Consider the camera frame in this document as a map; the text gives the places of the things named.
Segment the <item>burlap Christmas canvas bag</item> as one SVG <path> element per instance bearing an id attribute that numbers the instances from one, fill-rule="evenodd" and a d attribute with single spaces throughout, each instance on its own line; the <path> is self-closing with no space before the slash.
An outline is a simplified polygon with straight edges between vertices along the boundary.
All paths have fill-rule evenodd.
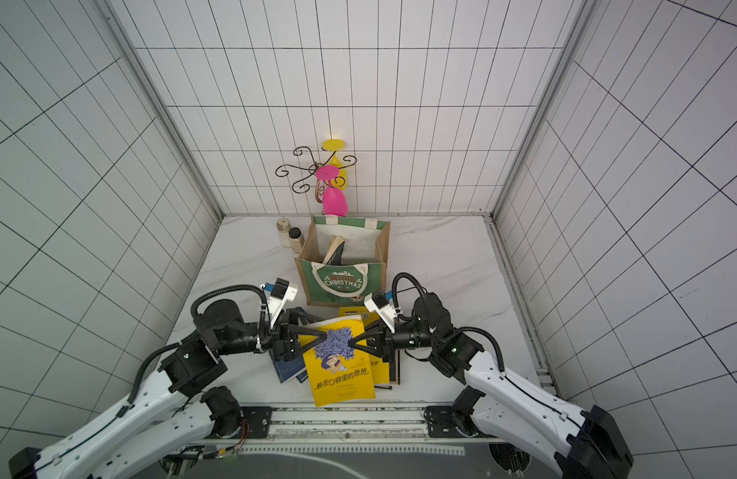
<path id="1" fill-rule="evenodd" d="M 324 265 L 332 241 L 346 240 L 341 265 Z M 376 219 L 311 217 L 305 246 L 295 259 L 308 305 L 347 307 L 386 287 L 390 223 Z"/>

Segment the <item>blue book with label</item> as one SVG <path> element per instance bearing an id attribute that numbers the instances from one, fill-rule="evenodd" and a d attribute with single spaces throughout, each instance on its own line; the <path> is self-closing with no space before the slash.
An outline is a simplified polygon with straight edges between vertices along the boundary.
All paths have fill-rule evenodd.
<path id="1" fill-rule="evenodd" d="M 274 355 L 273 351 L 270 351 L 269 357 L 271 361 L 273 361 L 273 367 L 280 383 L 287 383 L 294 380 L 294 375 L 303 368 L 306 368 L 304 359 L 301 356 L 292 360 L 279 360 L 276 359 L 276 355 Z"/>

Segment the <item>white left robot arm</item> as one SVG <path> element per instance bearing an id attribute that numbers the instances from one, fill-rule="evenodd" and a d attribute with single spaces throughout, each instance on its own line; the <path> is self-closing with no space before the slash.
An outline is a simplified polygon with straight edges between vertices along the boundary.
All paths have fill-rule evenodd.
<path id="1" fill-rule="evenodd" d="M 190 306 L 194 331 L 150 353 L 127 396 L 58 442 L 15 453 L 10 477 L 124 477 L 205 437 L 248 439 L 252 421 L 217 382 L 228 370 L 223 359 L 271 352 L 292 360 L 325 342 L 324 331 L 302 327 L 298 311 L 286 309 L 296 295 L 284 279 L 201 295 Z"/>

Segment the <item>yellow book purple illustration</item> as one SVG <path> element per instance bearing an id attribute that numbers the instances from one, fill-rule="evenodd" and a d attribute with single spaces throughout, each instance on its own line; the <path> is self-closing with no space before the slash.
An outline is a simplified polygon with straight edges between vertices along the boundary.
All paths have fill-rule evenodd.
<path id="1" fill-rule="evenodd" d="M 370 357 L 368 353 L 348 346 L 350 339 L 365 331 L 361 317 L 349 315 L 305 325 L 305 329 L 316 327 L 340 327 L 344 333 L 344 349 L 339 353 L 303 353 L 315 406 L 374 399 L 376 393 Z"/>

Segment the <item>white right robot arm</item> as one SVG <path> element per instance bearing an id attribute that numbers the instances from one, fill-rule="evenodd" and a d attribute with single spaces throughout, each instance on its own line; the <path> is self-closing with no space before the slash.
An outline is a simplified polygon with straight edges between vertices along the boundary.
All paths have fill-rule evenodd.
<path id="1" fill-rule="evenodd" d="M 450 411 L 460 434 L 506 441 L 562 478 L 626 478 L 634 457 L 613 416 L 594 405 L 583 409 L 507 368 L 495 337 L 480 327 L 457 327 L 440 298 L 409 273 L 418 297 L 410 315 L 398 289 L 376 291 L 364 305 L 380 318 L 351 340 L 354 349 L 382 360 L 400 350 L 426 348 L 426 363 L 464 385 Z"/>

